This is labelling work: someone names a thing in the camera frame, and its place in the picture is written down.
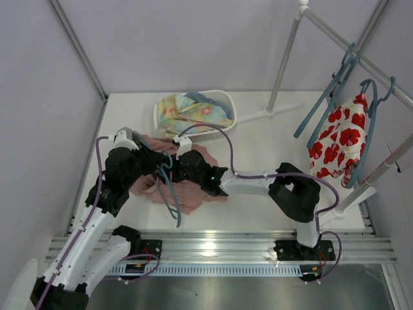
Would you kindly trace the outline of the pink skirt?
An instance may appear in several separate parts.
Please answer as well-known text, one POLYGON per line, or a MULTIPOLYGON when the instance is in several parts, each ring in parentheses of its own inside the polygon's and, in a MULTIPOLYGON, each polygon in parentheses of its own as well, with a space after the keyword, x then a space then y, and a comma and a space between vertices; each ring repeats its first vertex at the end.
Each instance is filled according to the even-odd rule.
MULTIPOLYGON (((166 151, 170 155, 175 155, 177 147, 170 139, 152 138, 145 134, 141 137, 149 145, 149 147, 156 151, 166 151)), ((182 181, 172 184, 181 212, 189 215, 192 211, 200 207, 204 202, 219 202, 225 203, 227 197, 217 196, 213 197, 201 190, 201 187, 190 181, 182 181)), ((164 203, 161 193, 158 191, 155 181, 152 176, 140 177, 131 187, 130 192, 135 196, 146 196, 152 203, 164 203)))

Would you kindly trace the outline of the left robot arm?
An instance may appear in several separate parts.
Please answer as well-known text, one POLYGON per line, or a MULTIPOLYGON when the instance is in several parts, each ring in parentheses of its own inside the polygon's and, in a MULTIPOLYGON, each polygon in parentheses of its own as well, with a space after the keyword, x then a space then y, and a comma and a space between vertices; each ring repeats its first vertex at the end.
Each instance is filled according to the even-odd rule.
POLYGON ((129 198, 131 186, 152 174, 163 155, 145 146, 116 147, 106 161, 99 161, 99 176, 91 188, 75 231, 43 276, 36 280, 30 300, 36 309, 85 309, 97 285, 118 262, 147 258, 159 263, 156 254, 142 253, 141 233, 121 225, 107 244, 94 249, 106 228, 129 198))

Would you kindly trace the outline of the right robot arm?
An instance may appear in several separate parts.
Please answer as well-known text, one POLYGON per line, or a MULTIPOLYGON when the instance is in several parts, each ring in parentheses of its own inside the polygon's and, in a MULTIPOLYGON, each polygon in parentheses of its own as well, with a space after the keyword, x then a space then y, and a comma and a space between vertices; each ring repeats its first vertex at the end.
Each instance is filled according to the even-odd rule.
POLYGON ((242 176, 229 168, 210 165, 200 152, 188 151, 172 160, 172 181, 189 181, 213 197, 248 194, 269 197, 283 214, 297 223, 297 248, 313 249, 319 243, 315 210, 320 185, 290 163, 256 176, 242 176))

